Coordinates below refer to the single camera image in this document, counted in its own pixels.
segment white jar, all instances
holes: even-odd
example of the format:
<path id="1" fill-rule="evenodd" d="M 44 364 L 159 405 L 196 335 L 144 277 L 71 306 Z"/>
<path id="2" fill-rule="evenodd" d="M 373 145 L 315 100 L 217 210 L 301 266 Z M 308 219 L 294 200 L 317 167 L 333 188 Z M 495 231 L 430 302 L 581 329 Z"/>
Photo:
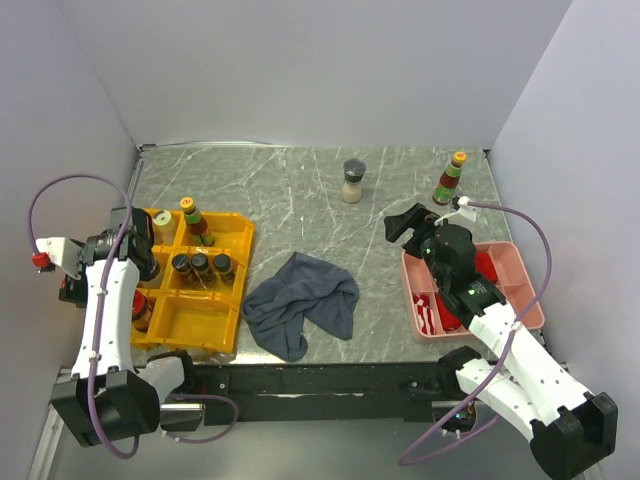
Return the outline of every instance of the white jar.
<path id="1" fill-rule="evenodd" d="M 345 203 L 358 203 L 362 198 L 362 177 L 367 171 L 367 165 L 357 158 L 344 162 L 344 184 L 342 185 L 342 200 Z"/>
<path id="2" fill-rule="evenodd" d="M 160 238 L 156 239 L 156 245 L 173 245 L 176 235 L 176 221 L 168 210 L 160 210 L 153 216 L 153 224 L 160 232 Z"/>

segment yellow cap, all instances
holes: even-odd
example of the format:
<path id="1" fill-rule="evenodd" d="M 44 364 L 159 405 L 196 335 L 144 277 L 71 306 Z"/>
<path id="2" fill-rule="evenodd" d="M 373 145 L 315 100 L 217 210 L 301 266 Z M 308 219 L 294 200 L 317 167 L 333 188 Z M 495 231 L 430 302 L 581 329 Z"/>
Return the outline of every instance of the yellow cap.
<path id="1" fill-rule="evenodd" d="M 180 200 L 180 207 L 183 210 L 189 210 L 192 209 L 195 206 L 196 202 L 193 201 L 193 198 L 191 197 L 184 197 L 182 200 Z"/>
<path id="2" fill-rule="evenodd" d="M 453 154 L 453 159 L 457 162 L 457 163 L 464 163 L 467 161 L 467 154 L 464 152 L 456 152 Z"/>

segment sauce bottle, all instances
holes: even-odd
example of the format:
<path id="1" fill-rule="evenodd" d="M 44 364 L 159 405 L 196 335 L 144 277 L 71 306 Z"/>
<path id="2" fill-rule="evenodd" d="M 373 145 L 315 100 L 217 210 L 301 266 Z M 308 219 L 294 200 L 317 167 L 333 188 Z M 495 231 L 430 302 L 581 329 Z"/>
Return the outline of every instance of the sauce bottle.
<path id="1" fill-rule="evenodd" d="M 195 245 L 213 246 L 213 235 L 209 230 L 209 225 L 204 219 L 200 210 L 196 207 L 196 202 L 191 197 L 184 197 L 180 200 L 180 207 L 184 212 L 184 219 L 187 223 L 187 231 L 193 239 Z"/>
<path id="2" fill-rule="evenodd" d="M 152 313 L 153 308 L 149 305 L 147 297 L 136 290 L 133 294 L 133 306 L 131 307 L 131 324 L 133 328 L 142 333 L 149 330 Z"/>
<path id="3" fill-rule="evenodd" d="M 440 182 L 433 192 L 433 201 L 438 205 L 446 205 L 453 198 L 453 192 L 456 191 L 456 187 L 460 182 L 460 173 L 462 172 L 462 165 L 467 161 L 467 155 L 464 152 L 456 152 L 453 154 L 451 163 L 447 166 L 440 177 Z"/>

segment red connector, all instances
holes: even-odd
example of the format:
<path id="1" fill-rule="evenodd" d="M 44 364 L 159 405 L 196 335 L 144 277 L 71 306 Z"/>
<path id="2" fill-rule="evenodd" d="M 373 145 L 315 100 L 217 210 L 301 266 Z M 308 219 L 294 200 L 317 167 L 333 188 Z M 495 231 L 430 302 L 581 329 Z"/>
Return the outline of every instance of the red connector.
<path id="1" fill-rule="evenodd" d="M 49 265 L 51 265 L 51 259 L 46 252 L 38 253 L 37 255 L 34 253 L 31 257 L 31 261 L 38 268 L 47 268 Z"/>

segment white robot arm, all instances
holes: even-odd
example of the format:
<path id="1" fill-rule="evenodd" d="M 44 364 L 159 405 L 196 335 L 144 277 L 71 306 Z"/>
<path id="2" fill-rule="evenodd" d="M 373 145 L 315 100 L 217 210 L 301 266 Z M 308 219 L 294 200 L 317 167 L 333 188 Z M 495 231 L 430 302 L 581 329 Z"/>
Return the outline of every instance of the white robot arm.
<path id="1" fill-rule="evenodd" d="M 38 260 L 44 262 L 39 265 L 41 271 L 51 271 L 57 265 L 67 274 L 60 299 L 86 307 L 82 342 L 71 380 L 56 384 L 51 397 L 53 407 L 83 446 L 100 443 L 87 407 L 90 359 L 96 356 L 92 345 L 99 295 L 104 295 L 104 309 L 94 398 L 109 440 L 155 431 L 160 423 L 160 406 L 167 396 L 180 386 L 188 388 L 195 379 L 191 358 L 185 351 L 150 359 L 140 372 L 133 366 L 129 347 L 133 296 L 138 281 L 149 280 L 155 270 L 151 219 L 143 210 L 133 209 L 130 228 L 109 271 L 108 294 L 100 290 L 106 256 L 124 214 L 124 208 L 112 210 L 112 227 L 90 237 L 85 244 L 65 238 L 36 241 L 41 252 Z"/>
<path id="2" fill-rule="evenodd" d="M 471 227 L 475 210 L 469 199 L 457 211 L 438 217 L 416 204 L 386 217 L 385 236 L 395 242 L 414 229 L 403 246 L 425 261 L 447 309 L 462 325 L 501 357 L 513 332 L 504 367 L 478 394 L 529 441 L 541 468 L 553 480 L 574 478 L 615 449 L 618 409 L 606 394 L 594 395 L 567 373 L 520 323 L 504 295 L 475 269 Z M 471 394 L 493 370 L 481 355 L 463 347 L 440 359 L 457 387 Z"/>

